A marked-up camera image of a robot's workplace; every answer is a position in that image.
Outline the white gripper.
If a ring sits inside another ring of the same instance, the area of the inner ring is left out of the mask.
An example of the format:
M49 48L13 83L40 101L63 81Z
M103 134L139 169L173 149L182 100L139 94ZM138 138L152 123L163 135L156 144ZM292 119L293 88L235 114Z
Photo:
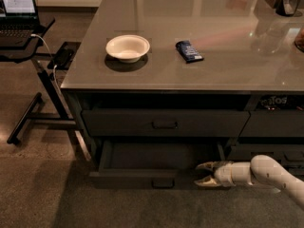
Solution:
M195 180L195 184L201 187L234 186L232 166L233 163L231 161L208 161L200 163L196 166L196 170L214 172L214 178L207 176L203 179Z

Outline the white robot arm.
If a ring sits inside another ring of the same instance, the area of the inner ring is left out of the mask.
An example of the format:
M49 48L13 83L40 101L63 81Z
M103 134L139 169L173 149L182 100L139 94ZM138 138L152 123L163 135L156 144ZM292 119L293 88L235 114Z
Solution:
M269 187L285 193L304 210L304 181L290 174L273 158L256 155L250 161L209 161L197 170L207 170L210 175L195 184L200 187Z

